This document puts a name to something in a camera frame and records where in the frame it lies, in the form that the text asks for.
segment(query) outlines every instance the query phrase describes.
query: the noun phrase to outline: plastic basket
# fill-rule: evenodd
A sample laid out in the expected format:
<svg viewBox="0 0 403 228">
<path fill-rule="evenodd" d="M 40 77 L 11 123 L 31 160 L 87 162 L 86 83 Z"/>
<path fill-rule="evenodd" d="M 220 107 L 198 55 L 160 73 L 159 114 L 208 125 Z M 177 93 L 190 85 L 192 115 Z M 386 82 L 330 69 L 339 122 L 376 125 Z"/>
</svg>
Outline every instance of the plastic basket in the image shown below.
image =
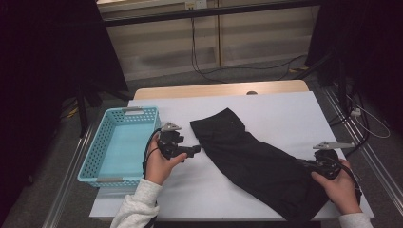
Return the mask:
<svg viewBox="0 0 403 228">
<path fill-rule="evenodd" d="M 107 110 L 86 154 L 78 181 L 93 187 L 137 186 L 143 176 L 147 141 L 160 125 L 155 106 Z"/>
</svg>

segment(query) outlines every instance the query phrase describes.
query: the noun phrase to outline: wall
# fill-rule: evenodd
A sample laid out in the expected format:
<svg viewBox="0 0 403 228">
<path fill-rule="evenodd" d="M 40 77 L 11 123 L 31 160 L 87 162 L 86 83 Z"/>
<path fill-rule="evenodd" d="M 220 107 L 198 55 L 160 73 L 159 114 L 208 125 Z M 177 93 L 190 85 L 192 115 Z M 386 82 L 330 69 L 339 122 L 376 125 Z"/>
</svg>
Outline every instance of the wall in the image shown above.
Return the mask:
<svg viewBox="0 0 403 228">
<path fill-rule="evenodd" d="M 209 0 L 208 7 L 270 1 Z M 179 0 L 100 0 L 103 18 L 184 10 Z M 289 59 L 308 52 L 318 7 L 195 19 L 200 69 Z M 192 71 L 190 19 L 107 28 L 127 81 Z"/>
</svg>

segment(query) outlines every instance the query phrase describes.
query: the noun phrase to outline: black fabric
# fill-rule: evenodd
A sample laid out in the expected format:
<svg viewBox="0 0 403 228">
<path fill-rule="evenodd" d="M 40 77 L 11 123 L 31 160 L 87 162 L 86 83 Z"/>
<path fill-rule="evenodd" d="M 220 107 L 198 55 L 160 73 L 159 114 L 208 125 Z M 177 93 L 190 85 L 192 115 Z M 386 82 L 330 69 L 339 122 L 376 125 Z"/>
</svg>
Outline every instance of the black fabric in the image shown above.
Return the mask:
<svg viewBox="0 0 403 228">
<path fill-rule="evenodd" d="M 328 201 L 296 158 L 255 139 L 230 109 L 190 125 L 207 156 L 230 181 L 288 221 L 309 221 Z"/>
</svg>

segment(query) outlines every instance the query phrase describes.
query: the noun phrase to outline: white cable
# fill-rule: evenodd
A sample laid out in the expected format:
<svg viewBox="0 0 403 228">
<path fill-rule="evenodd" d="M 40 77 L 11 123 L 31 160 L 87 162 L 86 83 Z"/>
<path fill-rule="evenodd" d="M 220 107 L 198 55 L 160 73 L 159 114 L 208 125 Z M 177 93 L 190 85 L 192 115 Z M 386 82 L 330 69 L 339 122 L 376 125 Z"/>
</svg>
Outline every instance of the white cable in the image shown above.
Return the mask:
<svg viewBox="0 0 403 228">
<path fill-rule="evenodd" d="M 358 124 L 360 124 L 366 131 L 368 131 L 369 133 L 371 133 L 373 136 L 376 136 L 378 138 L 381 139 L 386 139 L 389 138 L 391 136 L 391 131 L 389 130 L 389 128 L 382 123 L 377 117 L 375 117 L 373 114 L 371 114 L 369 111 L 365 110 L 362 106 L 358 105 L 349 95 L 347 95 L 347 98 L 350 99 L 350 101 L 352 101 L 357 107 L 359 107 L 362 111 L 364 111 L 365 113 L 367 113 L 368 115 L 370 115 L 372 118 L 374 118 L 376 121 L 378 121 L 383 127 L 385 127 L 385 129 L 388 131 L 388 135 L 387 136 L 379 136 L 376 135 L 374 132 L 370 131 L 369 129 L 367 129 L 359 120 L 358 118 L 355 116 L 356 121 L 358 122 Z"/>
</svg>

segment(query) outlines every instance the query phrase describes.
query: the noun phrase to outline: white sleeve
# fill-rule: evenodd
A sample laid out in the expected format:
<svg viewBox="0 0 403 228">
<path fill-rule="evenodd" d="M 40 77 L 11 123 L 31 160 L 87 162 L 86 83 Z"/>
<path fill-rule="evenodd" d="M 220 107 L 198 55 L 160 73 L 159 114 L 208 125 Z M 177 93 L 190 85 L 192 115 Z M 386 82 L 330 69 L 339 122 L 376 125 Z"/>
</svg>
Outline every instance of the white sleeve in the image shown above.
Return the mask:
<svg viewBox="0 0 403 228">
<path fill-rule="evenodd" d="M 110 227 L 145 227 L 160 211 L 160 207 L 156 205 L 156 200 L 162 189 L 156 183 L 141 179 L 135 194 L 125 196 L 124 202 Z"/>
<path fill-rule="evenodd" d="M 373 228 L 370 217 L 364 213 L 355 213 L 340 216 L 338 218 L 342 228 Z"/>
</svg>

